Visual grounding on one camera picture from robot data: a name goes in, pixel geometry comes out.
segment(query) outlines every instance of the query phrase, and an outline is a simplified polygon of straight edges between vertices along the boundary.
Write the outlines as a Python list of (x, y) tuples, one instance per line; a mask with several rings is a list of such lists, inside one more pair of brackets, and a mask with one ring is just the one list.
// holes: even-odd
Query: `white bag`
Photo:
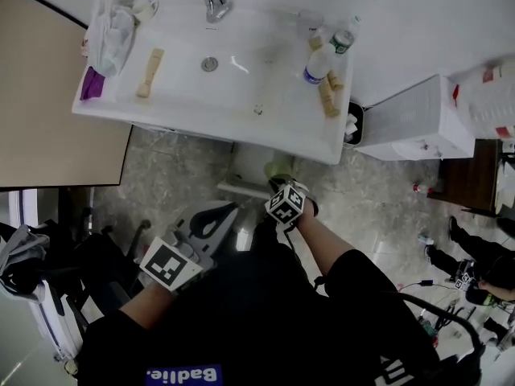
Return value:
[(132, 0), (95, 0), (84, 40), (88, 65), (104, 77), (123, 68), (134, 33)]

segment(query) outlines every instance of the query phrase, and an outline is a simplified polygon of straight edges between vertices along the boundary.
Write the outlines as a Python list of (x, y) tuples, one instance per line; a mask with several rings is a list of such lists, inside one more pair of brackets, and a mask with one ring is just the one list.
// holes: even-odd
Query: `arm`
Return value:
[(354, 249), (313, 216), (313, 203), (309, 199), (306, 199), (304, 213), (297, 228), (324, 276), (328, 275), (332, 265), (342, 254)]
[(480, 281), (479, 287), (480, 289), (487, 290), (496, 298), (499, 298), (501, 300), (506, 300), (507, 302), (515, 300), (515, 289), (504, 289), (502, 287), (490, 285), (490, 283), (487, 283), (483, 280)]
[(156, 281), (120, 309), (144, 329), (153, 327), (167, 312), (175, 295)]

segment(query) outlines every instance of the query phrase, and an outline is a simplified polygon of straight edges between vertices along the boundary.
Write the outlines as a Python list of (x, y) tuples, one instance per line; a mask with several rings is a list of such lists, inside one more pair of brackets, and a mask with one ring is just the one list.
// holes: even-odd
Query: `black shirt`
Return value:
[(181, 294), (146, 331), (122, 312), (87, 330), (88, 384), (374, 384), (380, 355), (415, 373), (438, 362), (407, 306), (361, 252), (345, 253), (318, 295), (286, 246), (238, 253)]

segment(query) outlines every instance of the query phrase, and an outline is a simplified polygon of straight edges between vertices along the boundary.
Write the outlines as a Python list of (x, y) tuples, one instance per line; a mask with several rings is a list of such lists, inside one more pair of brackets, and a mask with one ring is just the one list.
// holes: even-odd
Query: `white sink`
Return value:
[[(160, 126), (199, 136), (267, 146), (328, 164), (340, 160), (352, 81), (352, 50), (336, 74), (345, 88), (341, 115), (327, 119), (316, 86), (302, 77), (310, 54), (295, 18), (235, 4), (208, 24), (205, 6), (160, 0), (155, 17), (136, 30), (119, 76), (105, 80), (101, 98), (80, 101), (74, 113)], [(147, 99), (136, 97), (154, 48), (165, 53)], [(212, 72), (202, 61), (214, 57)]]

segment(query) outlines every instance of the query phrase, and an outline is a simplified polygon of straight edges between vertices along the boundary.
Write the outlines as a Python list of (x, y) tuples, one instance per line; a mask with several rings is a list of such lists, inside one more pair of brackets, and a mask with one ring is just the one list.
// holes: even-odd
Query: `faucet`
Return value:
[(228, 0), (204, 0), (208, 8), (208, 23), (218, 23), (231, 10), (233, 4)]

